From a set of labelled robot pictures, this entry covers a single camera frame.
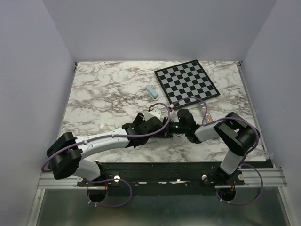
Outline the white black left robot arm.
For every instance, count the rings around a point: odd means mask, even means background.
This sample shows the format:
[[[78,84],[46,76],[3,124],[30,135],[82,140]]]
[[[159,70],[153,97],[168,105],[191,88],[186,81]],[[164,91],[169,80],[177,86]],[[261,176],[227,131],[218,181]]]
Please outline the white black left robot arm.
[[[47,164],[56,180],[69,176],[86,178],[94,186],[104,182],[104,174],[98,163],[86,160],[87,157],[112,149],[136,148],[148,142],[149,138],[163,138],[170,118],[161,119],[148,113],[139,113],[132,123],[111,132],[76,137],[72,132],[61,135],[47,150]]]

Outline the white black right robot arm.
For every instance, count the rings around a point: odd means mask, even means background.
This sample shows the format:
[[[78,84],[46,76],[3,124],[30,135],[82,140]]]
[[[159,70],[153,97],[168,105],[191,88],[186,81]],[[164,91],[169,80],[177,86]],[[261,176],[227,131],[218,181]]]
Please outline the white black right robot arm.
[[[179,110],[177,117],[178,122],[170,122],[167,125],[166,137],[184,134],[191,143],[195,144],[220,138],[228,147],[228,152],[220,164],[220,170],[216,173],[217,181],[223,185],[233,180],[233,173],[259,143],[259,131],[234,112],[202,126],[196,124],[187,109]]]

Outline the light blue mini stapler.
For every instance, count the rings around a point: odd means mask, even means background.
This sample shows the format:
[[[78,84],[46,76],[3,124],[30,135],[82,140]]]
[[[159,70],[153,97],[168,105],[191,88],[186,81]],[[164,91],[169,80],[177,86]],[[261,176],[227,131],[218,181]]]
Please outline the light blue mini stapler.
[[[153,100],[157,100],[158,93],[151,85],[146,85],[145,89]]]

